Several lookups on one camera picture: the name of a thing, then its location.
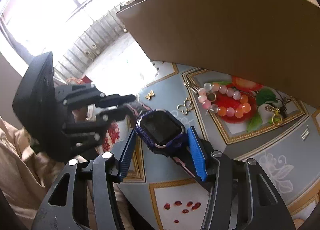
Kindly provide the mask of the purple smart watch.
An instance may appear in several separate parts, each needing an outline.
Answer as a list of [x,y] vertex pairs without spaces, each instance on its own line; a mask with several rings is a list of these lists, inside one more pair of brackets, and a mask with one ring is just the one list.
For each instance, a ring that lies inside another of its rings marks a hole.
[[134,101],[124,105],[135,116],[136,132],[151,152],[171,158],[206,191],[211,183],[201,181],[197,175],[185,126],[167,110],[151,109]]

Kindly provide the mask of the gold bow charm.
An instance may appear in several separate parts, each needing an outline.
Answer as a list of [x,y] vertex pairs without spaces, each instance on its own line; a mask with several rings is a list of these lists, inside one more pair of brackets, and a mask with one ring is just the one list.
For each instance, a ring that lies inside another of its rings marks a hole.
[[155,93],[153,90],[151,90],[150,92],[147,93],[147,95],[145,96],[145,98],[147,100],[151,100],[153,97],[155,96]]

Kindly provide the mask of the pomegranate print bed sheet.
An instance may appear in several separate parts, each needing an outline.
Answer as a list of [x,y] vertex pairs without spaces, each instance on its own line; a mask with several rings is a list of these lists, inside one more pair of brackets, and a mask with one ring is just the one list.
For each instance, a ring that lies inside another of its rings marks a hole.
[[[106,94],[134,94],[144,105],[165,109],[185,127],[194,127],[230,158],[254,158],[261,165],[297,226],[319,216],[319,107],[274,88],[263,86],[250,93],[251,112],[235,122],[227,116],[205,110],[197,94],[184,86],[207,82],[231,82],[229,74],[207,68],[154,61],[148,58],[114,58],[99,64],[91,74],[96,86]],[[147,100],[151,90],[155,96]],[[186,97],[194,109],[186,116],[177,110]],[[268,121],[272,113],[266,105],[278,107],[281,126]],[[308,138],[301,134],[310,128]],[[145,143],[138,152],[144,182],[127,180],[121,191],[155,229],[198,229],[204,217],[208,193],[194,183],[170,158],[153,154]]]

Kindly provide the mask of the silver spring clasp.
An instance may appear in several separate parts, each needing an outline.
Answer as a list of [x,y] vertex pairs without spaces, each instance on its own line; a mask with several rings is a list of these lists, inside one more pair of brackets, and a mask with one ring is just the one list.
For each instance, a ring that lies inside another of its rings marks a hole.
[[194,83],[190,81],[185,81],[184,86],[187,87],[192,93],[198,94],[199,93],[199,87],[197,87]]

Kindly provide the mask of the silver rhinestone hair clip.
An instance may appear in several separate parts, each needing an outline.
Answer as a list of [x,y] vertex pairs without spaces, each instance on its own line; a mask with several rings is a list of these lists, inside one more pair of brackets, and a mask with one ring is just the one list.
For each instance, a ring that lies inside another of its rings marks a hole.
[[310,128],[309,128],[309,126],[307,125],[307,126],[306,126],[306,129],[305,129],[305,130],[303,131],[303,133],[301,134],[302,140],[305,141],[305,140],[308,138],[309,134],[310,134]]

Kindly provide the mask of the brown cardboard box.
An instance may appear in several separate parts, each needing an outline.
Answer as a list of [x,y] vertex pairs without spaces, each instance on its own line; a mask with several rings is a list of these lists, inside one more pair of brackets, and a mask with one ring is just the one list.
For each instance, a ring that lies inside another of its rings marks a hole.
[[315,0],[135,0],[117,17],[152,60],[234,75],[319,107]]

